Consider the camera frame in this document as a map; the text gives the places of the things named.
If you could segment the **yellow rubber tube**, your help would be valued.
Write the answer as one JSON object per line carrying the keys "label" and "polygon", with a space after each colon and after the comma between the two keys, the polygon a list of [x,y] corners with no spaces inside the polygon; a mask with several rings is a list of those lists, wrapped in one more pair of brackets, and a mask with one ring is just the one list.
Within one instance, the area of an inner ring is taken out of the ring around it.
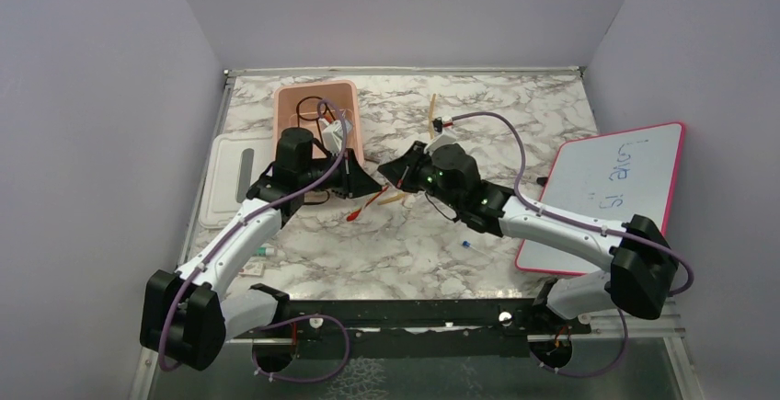
{"label": "yellow rubber tube", "polygon": [[[435,137],[435,130],[432,124],[432,121],[434,120],[434,111],[437,101],[437,94],[434,93],[430,98],[430,105],[428,108],[428,116],[427,116],[427,122],[428,122],[428,134],[429,139],[432,140]],[[387,199],[380,200],[378,202],[378,206],[387,205],[393,202],[402,201],[407,196],[406,192],[398,192],[395,196]]]}

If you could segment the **black metal ring stand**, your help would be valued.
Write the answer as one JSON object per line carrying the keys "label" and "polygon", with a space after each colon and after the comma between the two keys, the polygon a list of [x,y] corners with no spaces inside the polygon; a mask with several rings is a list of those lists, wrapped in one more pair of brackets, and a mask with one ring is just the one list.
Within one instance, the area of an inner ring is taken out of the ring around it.
{"label": "black metal ring stand", "polygon": [[319,135],[319,119],[336,120],[337,114],[328,104],[319,106],[323,100],[320,96],[307,96],[300,99],[294,107],[292,123],[296,127],[306,128],[315,135]]}

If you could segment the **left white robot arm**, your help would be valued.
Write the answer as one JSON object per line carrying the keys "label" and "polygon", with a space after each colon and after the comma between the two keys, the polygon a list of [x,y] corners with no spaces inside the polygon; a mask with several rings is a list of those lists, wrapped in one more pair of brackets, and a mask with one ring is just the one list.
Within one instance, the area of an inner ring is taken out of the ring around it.
{"label": "left white robot arm", "polygon": [[277,336],[289,324],[282,295],[260,287],[230,302],[226,291],[248,260],[304,206],[311,191],[326,190],[354,199],[382,190],[357,161],[353,149],[341,147],[324,158],[321,143],[305,128],[281,132],[270,167],[247,191],[228,225],[193,259],[175,271],[156,271],[146,283],[140,344],[157,352],[160,367],[208,368],[226,340],[259,328]]}

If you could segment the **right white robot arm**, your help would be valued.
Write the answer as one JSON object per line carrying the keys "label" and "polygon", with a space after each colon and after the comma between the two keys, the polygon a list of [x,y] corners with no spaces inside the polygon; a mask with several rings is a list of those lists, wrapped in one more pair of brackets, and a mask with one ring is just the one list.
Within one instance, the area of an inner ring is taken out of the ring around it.
{"label": "right white robot arm", "polygon": [[425,143],[415,142],[378,171],[397,189],[439,200],[478,233],[543,244],[596,266],[590,274],[545,287],[530,311],[542,332],[610,308],[654,320],[672,295],[680,262],[647,217],[636,214],[627,223],[595,220],[527,200],[482,178],[476,160],[457,143],[430,152]]}

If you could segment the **pink plastic bin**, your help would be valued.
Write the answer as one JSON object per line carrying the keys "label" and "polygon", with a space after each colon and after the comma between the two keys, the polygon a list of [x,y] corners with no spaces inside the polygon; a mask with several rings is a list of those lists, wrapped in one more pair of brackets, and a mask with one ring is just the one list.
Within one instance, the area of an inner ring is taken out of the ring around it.
{"label": "pink plastic bin", "polygon": [[352,125],[347,140],[348,147],[354,154],[350,160],[355,160],[360,167],[365,165],[363,138],[361,133],[361,113],[358,103],[356,85],[349,80],[312,82],[279,87],[274,93],[273,130],[276,140],[287,128],[305,128],[316,138],[325,134],[325,128],[333,118],[332,108],[325,112],[324,118],[317,116],[316,104],[321,97],[336,103],[346,114],[346,119]]}

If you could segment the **blue capped test tube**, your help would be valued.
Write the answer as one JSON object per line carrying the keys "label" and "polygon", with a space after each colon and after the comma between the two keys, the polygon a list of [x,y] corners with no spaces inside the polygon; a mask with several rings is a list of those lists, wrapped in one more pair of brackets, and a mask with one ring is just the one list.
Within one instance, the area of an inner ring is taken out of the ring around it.
{"label": "blue capped test tube", "polygon": [[474,252],[475,254],[479,254],[479,255],[481,255],[481,256],[484,256],[484,257],[489,257],[489,256],[490,256],[490,254],[489,254],[489,253],[487,253],[487,252],[483,251],[482,249],[480,249],[480,248],[478,248],[478,247],[474,246],[473,244],[471,244],[470,242],[468,242],[468,241],[466,241],[466,240],[464,240],[464,241],[461,243],[461,246],[462,246],[464,249],[466,249],[466,250],[469,250],[469,251],[471,251],[471,252]]}

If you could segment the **small white label card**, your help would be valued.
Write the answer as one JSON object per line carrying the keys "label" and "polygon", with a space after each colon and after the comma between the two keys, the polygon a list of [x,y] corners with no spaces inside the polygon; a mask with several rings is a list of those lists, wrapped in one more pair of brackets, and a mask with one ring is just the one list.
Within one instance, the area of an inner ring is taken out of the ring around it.
{"label": "small white label card", "polygon": [[257,277],[261,278],[265,272],[265,265],[260,264],[247,264],[239,271],[240,276],[244,277]]}

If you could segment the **pink framed whiteboard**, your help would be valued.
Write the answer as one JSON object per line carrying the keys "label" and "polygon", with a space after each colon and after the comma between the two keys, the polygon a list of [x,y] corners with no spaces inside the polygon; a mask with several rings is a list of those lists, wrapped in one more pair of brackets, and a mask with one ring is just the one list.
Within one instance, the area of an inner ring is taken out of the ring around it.
{"label": "pink framed whiteboard", "polygon": [[665,234],[684,137],[670,122],[563,143],[539,200],[598,220],[639,214]]}

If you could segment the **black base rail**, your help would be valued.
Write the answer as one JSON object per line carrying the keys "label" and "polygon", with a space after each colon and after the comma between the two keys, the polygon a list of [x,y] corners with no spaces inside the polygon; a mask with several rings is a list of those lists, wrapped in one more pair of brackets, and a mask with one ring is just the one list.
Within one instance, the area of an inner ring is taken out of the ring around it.
{"label": "black base rail", "polygon": [[294,300],[256,284],[226,300],[190,287],[167,337],[154,343],[167,358],[203,370],[235,338],[250,340],[261,360],[525,358],[533,336],[554,351],[556,339],[590,331],[534,299]]}

